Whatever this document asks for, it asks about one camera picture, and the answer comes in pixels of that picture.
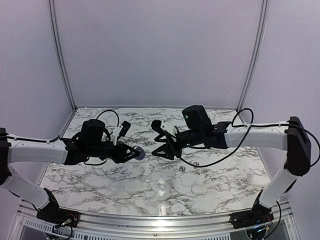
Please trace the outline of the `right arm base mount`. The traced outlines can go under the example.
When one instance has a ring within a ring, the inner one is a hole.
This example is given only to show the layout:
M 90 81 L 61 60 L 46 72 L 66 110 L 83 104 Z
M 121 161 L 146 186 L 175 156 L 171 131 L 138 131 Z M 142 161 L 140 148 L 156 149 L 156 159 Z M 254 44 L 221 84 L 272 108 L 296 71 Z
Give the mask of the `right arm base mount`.
M 253 209 L 234 212 L 229 217 L 229 223 L 236 229 L 244 229 L 249 240 L 267 240 L 279 227 L 282 220 L 282 210 L 279 209 L 275 217 L 274 212 Z

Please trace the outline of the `white earbud charging case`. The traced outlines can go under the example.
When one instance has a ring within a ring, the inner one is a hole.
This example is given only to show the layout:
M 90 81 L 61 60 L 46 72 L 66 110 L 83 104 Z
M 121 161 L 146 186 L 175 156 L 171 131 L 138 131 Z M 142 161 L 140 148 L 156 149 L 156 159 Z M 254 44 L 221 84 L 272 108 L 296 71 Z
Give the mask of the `white earbud charging case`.
M 208 191 L 208 188 L 205 185 L 193 185 L 191 187 L 191 192 L 194 195 L 205 195 Z

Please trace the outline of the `aluminium front rail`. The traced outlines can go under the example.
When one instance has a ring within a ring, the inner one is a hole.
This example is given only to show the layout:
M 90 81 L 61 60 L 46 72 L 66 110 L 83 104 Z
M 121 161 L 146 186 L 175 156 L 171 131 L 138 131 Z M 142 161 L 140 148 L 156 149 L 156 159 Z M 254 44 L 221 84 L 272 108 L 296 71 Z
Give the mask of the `aluminium front rail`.
M 26 201 L 18 207 L 10 240 L 299 240 L 290 205 L 273 207 L 272 220 L 239 226 L 233 212 L 191 216 L 134 216 L 78 211 L 72 227 L 37 218 Z

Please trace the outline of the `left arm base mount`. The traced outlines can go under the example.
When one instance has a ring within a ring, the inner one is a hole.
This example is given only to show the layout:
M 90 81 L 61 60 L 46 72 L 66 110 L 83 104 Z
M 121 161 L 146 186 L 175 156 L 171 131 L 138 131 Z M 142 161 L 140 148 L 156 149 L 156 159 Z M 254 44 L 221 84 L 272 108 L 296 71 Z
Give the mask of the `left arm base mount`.
M 57 211 L 44 211 L 35 208 L 37 211 L 36 217 L 40 220 L 54 224 L 51 232 L 57 233 L 57 230 L 68 230 L 67 236 L 55 237 L 52 234 L 47 234 L 48 240 L 70 240 L 74 235 L 74 228 L 78 226 L 80 213 L 78 211 L 59 208 Z

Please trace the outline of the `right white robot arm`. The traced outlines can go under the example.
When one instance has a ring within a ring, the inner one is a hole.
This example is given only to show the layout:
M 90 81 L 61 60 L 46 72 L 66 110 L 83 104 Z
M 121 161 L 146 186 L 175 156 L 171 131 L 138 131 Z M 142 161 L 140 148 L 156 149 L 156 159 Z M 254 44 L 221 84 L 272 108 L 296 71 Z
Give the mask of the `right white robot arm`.
M 182 111 L 187 130 L 178 128 L 165 121 L 154 120 L 151 128 L 158 133 L 156 142 L 162 146 L 152 155 L 172 160 L 182 159 L 182 150 L 186 148 L 221 149 L 253 147 L 258 150 L 272 149 L 283 152 L 283 163 L 279 166 L 270 183 L 259 193 L 247 219 L 252 224 L 263 220 L 276 201 L 306 175 L 311 167 L 312 134 L 307 131 L 296 116 L 287 121 L 276 123 L 236 124 L 234 121 L 212 123 L 202 105 L 192 105 Z

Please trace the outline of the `left aluminium corner post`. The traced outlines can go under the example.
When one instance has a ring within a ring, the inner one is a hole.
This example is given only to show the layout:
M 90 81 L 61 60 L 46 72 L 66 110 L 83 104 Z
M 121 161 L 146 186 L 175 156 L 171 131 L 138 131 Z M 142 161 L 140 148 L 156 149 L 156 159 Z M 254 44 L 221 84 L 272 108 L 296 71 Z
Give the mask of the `left aluminium corner post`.
M 55 51 L 57 55 L 57 61 L 58 66 L 60 69 L 60 73 L 62 76 L 63 85 L 66 91 L 66 96 L 69 102 L 69 105 L 72 109 L 72 111 L 77 110 L 77 106 L 74 100 L 74 96 L 71 89 L 71 83 L 69 80 L 66 64 L 64 61 L 64 55 L 63 55 L 63 49 L 61 46 L 61 39 L 60 39 L 60 33 L 59 33 L 59 27 L 58 27 L 58 20 L 57 20 L 57 14 L 56 14 L 56 3 L 54 0 L 48 0 L 48 8 L 49 8 L 49 17 L 51 22 L 51 28 L 53 33 L 53 41 L 55 45 Z

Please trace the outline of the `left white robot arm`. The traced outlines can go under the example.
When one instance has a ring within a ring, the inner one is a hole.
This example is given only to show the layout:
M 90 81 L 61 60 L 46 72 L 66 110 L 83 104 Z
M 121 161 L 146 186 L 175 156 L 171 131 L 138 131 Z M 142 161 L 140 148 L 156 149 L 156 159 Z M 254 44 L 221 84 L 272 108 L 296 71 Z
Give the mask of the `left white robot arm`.
M 116 164 L 132 159 L 143 159 L 145 151 L 120 141 L 131 125 L 124 121 L 109 133 L 104 122 L 90 119 L 83 122 L 81 130 L 72 138 L 53 140 L 23 138 L 0 130 L 0 186 L 33 204 L 53 223 L 63 219 L 63 211 L 53 193 L 37 186 L 17 173 L 11 166 L 17 162 L 56 163 L 66 166 L 86 163 L 90 158 L 112 160 Z

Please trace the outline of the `blue earbud charging case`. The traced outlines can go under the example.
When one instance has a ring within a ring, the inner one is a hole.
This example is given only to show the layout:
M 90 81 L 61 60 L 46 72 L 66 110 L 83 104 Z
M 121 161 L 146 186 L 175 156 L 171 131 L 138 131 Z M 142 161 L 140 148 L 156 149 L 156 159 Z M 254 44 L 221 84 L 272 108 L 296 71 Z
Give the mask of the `blue earbud charging case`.
M 145 150 L 144 150 L 142 147 L 137 146 L 137 145 L 134 146 L 133 148 L 134 148 L 136 151 L 139 152 L 139 156 L 135 157 L 135 159 L 136 159 L 137 161 L 143 160 L 143 159 L 145 158 L 145 156 L 146 156 Z

